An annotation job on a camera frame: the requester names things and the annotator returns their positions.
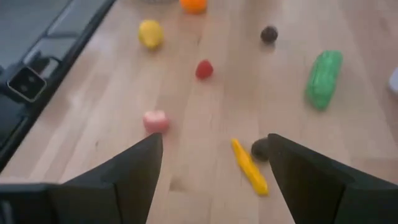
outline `toy lemon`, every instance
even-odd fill
[[[207,7],[207,0],[180,0],[181,7],[188,13],[198,14]]]
[[[157,21],[145,20],[138,28],[138,39],[148,49],[156,49],[163,42],[163,29]]]

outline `white object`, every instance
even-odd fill
[[[398,68],[392,73],[389,84],[391,91],[398,95]]]

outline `red strawberry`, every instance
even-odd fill
[[[197,66],[196,76],[200,80],[204,80],[213,74],[213,66],[208,60],[202,60]]]

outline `yellow banana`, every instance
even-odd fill
[[[235,158],[248,177],[254,191],[258,195],[268,195],[268,186],[265,178],[261,175],[260,170],[256,167],[251,156],[240,145],[237,139],[232,139],[232,148],[235,152]]]

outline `dark round object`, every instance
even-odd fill
[[[267,26],[261,31],[261,40],[266,44],[272,44],[278,38],[278,31],[274,26]]]
[[[262,138],[253,143],[251,146],[251,154],[259,161],[268,161],[268,139]]]

